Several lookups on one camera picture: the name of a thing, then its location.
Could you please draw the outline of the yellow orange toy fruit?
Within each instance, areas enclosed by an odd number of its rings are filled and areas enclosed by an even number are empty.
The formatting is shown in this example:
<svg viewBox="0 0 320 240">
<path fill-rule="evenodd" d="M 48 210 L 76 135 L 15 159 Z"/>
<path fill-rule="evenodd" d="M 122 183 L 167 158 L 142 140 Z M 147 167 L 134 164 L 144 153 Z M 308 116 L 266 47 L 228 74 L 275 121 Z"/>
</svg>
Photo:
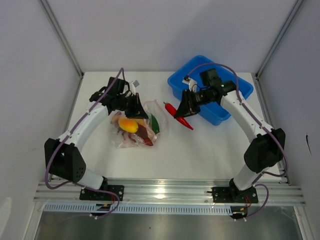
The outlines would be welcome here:
<svg viewBox="0 0 320 240">
<path fill-rule="evenodd" d="M 138 123 L 134 119 L 126 117 L 121 117 L 118 120 L 118 125 L 122 130 L 128 133 L 136 133 L 139 129 Z"/>
</svg>

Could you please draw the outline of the clear zip top bag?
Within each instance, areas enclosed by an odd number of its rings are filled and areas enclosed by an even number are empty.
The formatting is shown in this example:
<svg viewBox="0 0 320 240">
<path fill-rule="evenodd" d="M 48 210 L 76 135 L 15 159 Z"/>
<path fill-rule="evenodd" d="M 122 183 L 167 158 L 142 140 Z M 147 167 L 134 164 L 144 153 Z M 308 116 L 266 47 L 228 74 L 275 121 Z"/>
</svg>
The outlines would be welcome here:
<svg viewBox="0 0 320 240">
<path fill-rule="evenodd" d="M 169 120 L 157 100 L 146 101 L 143 110 L 147 119 L 127 118 L 122 111 L 111 116 L 109 136 L 114 147 L 154 147 L 168 133 Z"/>
</svg>

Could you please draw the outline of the red toy lobster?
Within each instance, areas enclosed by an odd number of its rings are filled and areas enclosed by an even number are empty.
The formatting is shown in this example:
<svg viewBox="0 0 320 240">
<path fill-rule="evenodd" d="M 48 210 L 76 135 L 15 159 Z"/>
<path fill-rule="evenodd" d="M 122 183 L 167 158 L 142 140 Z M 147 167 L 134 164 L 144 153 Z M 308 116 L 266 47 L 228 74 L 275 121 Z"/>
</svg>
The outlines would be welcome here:
<svg viewBox="0 0 320 240">
<path fill-rule="evenodd" d="M 141 124 L 138 124 L 138 131 L 136 133 L 129 133 L 118 127 L 117 134 L 121 135 L 123 143 L 130 143 L 134 145 L 143 144 L 149 147 L 154 145 L 153 141 L 156 135 L 152 129 Z"/>
</svg>

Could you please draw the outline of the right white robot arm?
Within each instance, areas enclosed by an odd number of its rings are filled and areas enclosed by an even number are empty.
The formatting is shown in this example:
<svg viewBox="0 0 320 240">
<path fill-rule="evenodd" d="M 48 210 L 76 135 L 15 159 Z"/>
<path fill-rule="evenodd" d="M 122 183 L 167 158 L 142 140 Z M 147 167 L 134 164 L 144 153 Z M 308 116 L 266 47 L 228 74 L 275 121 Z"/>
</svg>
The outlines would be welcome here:
<svg viewBox="0 0 320 240">
<path fill-rule="evenodd" d="M 231 80 L 214 80 L 200 89 L 192 78 L 183 80 L 183 83 L 188 88 L 182 91 L 176 118 L 196 115 L 202 105 L 216 102 L 231 114 L 248 138 L 249 147 L 243 155 L 245 164 L 228 189 L 229 198 L 239 202 L 246 197 L 246 190 L 284 157 L 285 133 L 260 119 Z"/>
</svg>

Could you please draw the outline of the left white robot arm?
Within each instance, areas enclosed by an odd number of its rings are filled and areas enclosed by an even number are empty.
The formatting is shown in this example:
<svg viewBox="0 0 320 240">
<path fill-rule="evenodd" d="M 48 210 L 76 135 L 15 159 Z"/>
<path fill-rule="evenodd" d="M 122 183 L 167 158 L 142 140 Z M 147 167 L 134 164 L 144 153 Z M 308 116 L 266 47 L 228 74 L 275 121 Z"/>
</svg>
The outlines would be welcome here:
<svg viewBox="0 0 320 240">
<path fill-rule="evenodd" d="M 107 179 L 87 167 L 81 151 L 94 130 L 113 111 L 124 112 L 130 120 L 148 118 L 136 92 L 138 85 L 137 81 L 110 77 L 107 86 L 91 95 L 85 113 L 76 124 L 58 138 L 45 142 L 45 183 L 49 189 L 54 189 L 49 184 L 49 175 L 55 175 L 67 183 L 91 189 L 97 200 L 108 196 Z"/>
</svg>

